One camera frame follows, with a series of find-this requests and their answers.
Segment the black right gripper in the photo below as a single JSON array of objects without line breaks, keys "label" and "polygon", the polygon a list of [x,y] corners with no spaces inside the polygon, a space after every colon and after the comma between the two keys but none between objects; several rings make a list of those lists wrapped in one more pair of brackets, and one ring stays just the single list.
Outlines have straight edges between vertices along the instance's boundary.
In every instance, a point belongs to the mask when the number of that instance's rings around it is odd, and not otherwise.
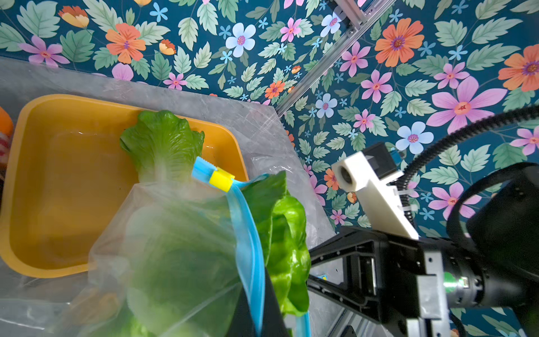
[{"label": "black right gripper", "polygon": [[311,265],[345,258],[345,281],[307,288],[396,336],[448,336],[450,311],[510,307],[531,331],[531,281],[449,240],[410,240],[347,227],[310,249]]}]

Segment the clear zipper bag blue seal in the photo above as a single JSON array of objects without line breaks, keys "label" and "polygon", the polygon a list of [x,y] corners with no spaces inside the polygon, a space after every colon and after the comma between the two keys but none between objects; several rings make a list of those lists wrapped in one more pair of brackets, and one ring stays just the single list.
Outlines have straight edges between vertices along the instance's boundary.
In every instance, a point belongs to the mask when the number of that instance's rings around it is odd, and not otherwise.
[{"label": "clear zipper bag blue seal", "polygon": [[137,184],[84,277],[1,299],[3,336],[288,336],[306,321],[315,236],[304,171],[268,158],[224,192],[186,172]]}]

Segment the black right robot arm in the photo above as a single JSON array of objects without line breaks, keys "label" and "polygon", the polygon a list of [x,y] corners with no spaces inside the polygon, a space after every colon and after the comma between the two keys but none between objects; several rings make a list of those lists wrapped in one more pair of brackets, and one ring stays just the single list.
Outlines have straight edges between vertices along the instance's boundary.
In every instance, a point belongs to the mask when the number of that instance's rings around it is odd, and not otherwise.
[{"label": "black right robot arm", "polygon": [[449,336],[455,308],[509,307],[538,335],[538,165],[500,168],[464,191],[449,212],[447,238],[420,238],[408,198],[411,179],[438,155],[481,133],[538,118],[538,107],[484,118],[436,142],[404,170],[382,143],[332,169],[354,192],[371,228],[349,227],[310,250],[313,266],[342,261],[339,284],[310,276],[307,288],[394,336]]}]

